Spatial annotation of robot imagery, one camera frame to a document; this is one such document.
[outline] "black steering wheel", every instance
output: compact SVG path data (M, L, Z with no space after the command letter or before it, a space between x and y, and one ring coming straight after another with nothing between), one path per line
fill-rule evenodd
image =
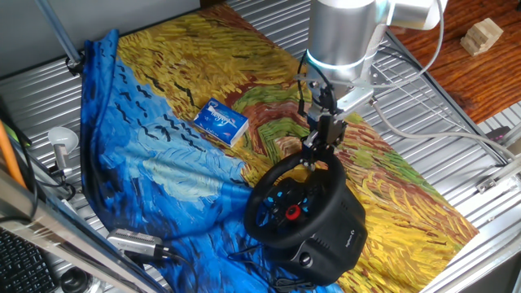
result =
M326 163L328 169L314 171L305 183L286 178L274 186L279 177L302 162L301 152L281 160L259 180L244 214L244 227L250 236L283 249L302 243L321 228L338 208L347 187L344 166L335 155L317 155L316 159ZM268 209L271 216L264 219L264 225L258 221L260 208Z

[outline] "blue and white box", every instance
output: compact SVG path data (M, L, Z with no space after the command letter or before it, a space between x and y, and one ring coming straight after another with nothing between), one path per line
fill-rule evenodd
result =
M248 127L247 118L210 98L201 112L194 118L197 127L210 133L228 147L233 147Z

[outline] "orange rod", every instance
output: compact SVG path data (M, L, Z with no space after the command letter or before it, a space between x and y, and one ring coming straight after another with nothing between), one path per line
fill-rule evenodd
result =
M24 178L22 177L22 172L20 171L20 167L18 166L18 162L16 161L15 152L13 151L13 147L11 145L11 142L9 141L9 137L7 136L6 129L3 127L3 123L1 121L0 149L2 149L3 156L6 159L7 169L9 169L9 174L11 175L11 177L13 177L13 179L15 179L25 189L27 189Z

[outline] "metal grating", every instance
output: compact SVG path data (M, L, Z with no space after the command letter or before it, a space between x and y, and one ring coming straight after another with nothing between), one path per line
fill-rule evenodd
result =
M309 0L230 0L228 3L283 49L296 58L302 55L308 38ZM414 58L393 36L387 35L382 46L386 48L377 54L374 62L377 81L399 81L418 71ZM0 81L0 96L16 124L34 141L33 155L47 166L54 160L52 147L46 140L47 131L55 126L65 126L79 134L81 79L70 75L64 60ZM480 131L429 76L403 89L380 92L377 98L390 121L408 132L456 131L461 127L471 132ZM521 111L521 104L516 107ZM516 251L503 251L502 248L521 231L521 193L509 185L483 195L475 188L487 175L497 171L494 167L497 162L488 151L467 139L415 141L399 138L389 133L372 108L364 107L359 113L479 228L480 234L425 292L458 291L515 254ZM72 153L76 167L69 178L76 186L81 185L79 154L79 148ZM98 232L107 234L84 196L73 199L72 206ZM55 261L59 273L68 266L62 260ZM157 271L148 268L147 272L166 286Z
M308 38L309 1L228 3L273 42L296 58L302 55ZM386 48L376 55L373 68L377 81L400 81L419 71L414 57L392 35L388 34L381 45ZM479 133L477 126L429 76L402 89L379 92L376 97L389 120L404 131ZM489 151L468 139L400 138L390 133L371 107L364 107L359 113L480 231L424 292L460 291L514 255L502 248L521 231L521 193L516 182L483 195L475 188L497 171L497 162Z
M502 126L508 126L510 129L513 129L519 124L521 124L521 102L512 105L501 113L497 113L492 118L488 118L485 122L480 123L479 127L485 133L488 133Z

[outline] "van gogh painting fabric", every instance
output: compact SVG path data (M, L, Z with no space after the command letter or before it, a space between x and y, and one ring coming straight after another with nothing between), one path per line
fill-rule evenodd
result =
M257 245L242 224L252 186L308 132L297 115L298 61L228 6L122 38L113 31L85 52L82 176L103 224L164 239L194 264L201 292L266 292L269 281L293 278L261 251L244 257L270 275L227 256ZM210 98L249 119L233 148L191 123ZM357 267L316 291L419 292L477 230L360 116L348 123L336 155L369 238ZM153 265L175 291L193 291L186 265Z

